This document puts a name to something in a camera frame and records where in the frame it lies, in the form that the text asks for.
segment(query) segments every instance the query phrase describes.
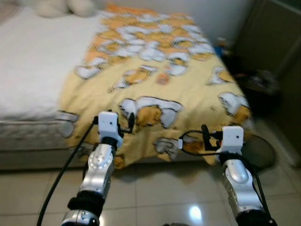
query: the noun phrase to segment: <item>tile floor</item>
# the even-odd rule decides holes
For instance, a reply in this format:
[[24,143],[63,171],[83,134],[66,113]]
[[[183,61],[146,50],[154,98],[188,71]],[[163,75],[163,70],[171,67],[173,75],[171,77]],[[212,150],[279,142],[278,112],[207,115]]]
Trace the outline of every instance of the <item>tile floor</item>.
[[[301,170],[279,157],[260,175],[272,216],[279,226],[301,226]],[[58,226],[68,200],[81,183],[81,170],[69,170],[44,217]],[[0,226],[34,226],[57,171],[0,174]],[[236,226],[221,183],[221,168],[204,162],[133,165],[115,171],[101,226]]]

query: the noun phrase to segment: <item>cartoon print blanket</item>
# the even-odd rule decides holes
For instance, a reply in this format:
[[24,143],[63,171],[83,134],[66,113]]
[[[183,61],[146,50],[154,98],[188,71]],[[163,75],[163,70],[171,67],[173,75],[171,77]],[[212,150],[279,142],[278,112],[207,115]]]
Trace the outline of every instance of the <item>cartoon print blanket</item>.
[[[63,87],[57,119],[70,146],[108,109],[119,114],[122,127],[135,115],[134,132],[117,151],[119,169],[151,156],[172,161],[178,137],[202,124],[210,131],[250,127],[246,98],[191,17],[115,5],[103,14],[83,64]],[[86,143],[97,141],[94,128]],[[201,140],[189,142],[194,145],[186,148],[204,152]]]

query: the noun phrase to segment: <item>black cable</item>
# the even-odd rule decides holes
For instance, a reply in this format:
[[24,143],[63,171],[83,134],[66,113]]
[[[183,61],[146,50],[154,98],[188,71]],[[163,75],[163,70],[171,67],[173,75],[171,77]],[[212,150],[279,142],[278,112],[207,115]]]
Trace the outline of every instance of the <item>black cable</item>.
[[257,191],[257,189],[256,189],[256,187],[255,187],[254,182],[252,183],[252,187],[253,187],[254,191],[256,192],[256,194],[257,194],[257,196],[258,196],[258,198],[259,198],[260,203],[262,204],[261,197],[260,197],[260,195],[258,194],[258,191]]
[[252,172],[253,172],[253,175],[255,176],[255,179],[256,179],[256,182],[257,182],[257,186],[258,186],[258,189],[259,189],[259,193],[260,193],[260,197],[261,197],[261,202],[262,202],[262,205],[263,205],[263,208],[265,210],[265,212],[267,213],[268,217],[270,220],[272,220],[272,216],[269,212],[269,208],[268,208],[268,204],[267,204],[267,201],[265,199],[265,196],[264,196],[264,193],[263,193],[263,189],[262,189],[262,185],[261,185],[261,182],[260,182],[260,179],[259,179],[259,176],[258,176],[258,173],[256,171],[256,169],[254,168],[254,166],[246,159],[242,156],[242,161],[246,164],[249,165],[249,167],[251,168]]
[[183,137],[184,137],[185,135],[189,134],[189,133],[201,133],[201,134],[206,134],[206,135],[208,135],[208,136],[212,136],[212,135],[213,135],[212,133],[204,133],[203,131],[200,131],[200,130],[189,130],[189,131],[187,131],[186,133],[183,133],[183,134],[179,137],[179,139],[183,139]]
[[57,175],[50,191],[48,192],[48,195],[43,203],[43,206],[41,208],[40,214],[39,214],[39,218],[38,218],[38,222],[37,222],[37,226],[41,226],[42,225],[42,220],[46,211],[46,208],[48,206],[48,203],[50,201],[50,198],[58,184],[58,182],[60,181],[62,175],[64,174],[64,172],[66,171],[67,167],[69,166],[70,162],[72,161],[73,157],[75,156],[76,152],[78,151],[78,149],[80,148],[80,146],[82,145],[82,143],[85,141],[87,135],[89,134],[90,130],[92,129],[92,127],[97,124],[97,119],[96,117],[94,118],[93,122],[91,123],[91,125],[89,126],[89,128],[86,130],[84,136],[81,138],[81,140],[79,141],[79,143],[77,144],[77,146],[75,147],[74,151],[71,153],[69,159],[67,160],[67,162],[64,164],[63,168],[61,169],[60,173]]
[[214,152],[214,153],[202,153],[202,154],[200,154],[200,153],[190,153],[190,152],[185,151],[184,149],[182,149],[181,151],[183,151],[186,154],[193,155],[193,156],[208,156],[208,155],[219,155],[219,154],[222,154],[222,153],[217,153],[217,152]]

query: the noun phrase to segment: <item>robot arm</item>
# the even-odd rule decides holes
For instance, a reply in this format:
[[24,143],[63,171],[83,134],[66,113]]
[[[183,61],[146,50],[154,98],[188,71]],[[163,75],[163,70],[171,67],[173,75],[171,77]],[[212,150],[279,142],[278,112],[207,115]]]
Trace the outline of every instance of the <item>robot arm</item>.
[[70,211],[66,213],[61,226],[100,224],[99,217],[110,188],[115,153],[123,143],[123,132],[116,113],[101,112],[98,115],[98,125],[100,144],[89,156],[87,173],[77,196],[68,203]]
[[228,193],[229,205],[238,226],[276,226],[265,212],[253,187],[253,177],[244,163],[232,154],[242,155],[244,131],[239,126],[222,129],[222,145],[217,160],[223,167],[222,183]]

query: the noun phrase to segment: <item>white bed sheet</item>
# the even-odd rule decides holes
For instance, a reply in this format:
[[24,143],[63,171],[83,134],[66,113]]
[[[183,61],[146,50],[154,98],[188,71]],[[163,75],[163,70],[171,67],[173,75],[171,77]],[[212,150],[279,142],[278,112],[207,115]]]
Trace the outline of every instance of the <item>white bed sheet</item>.
[[0,25],[0,121],[53,120],[66,75],[101,18],[42,18],[23,8]]

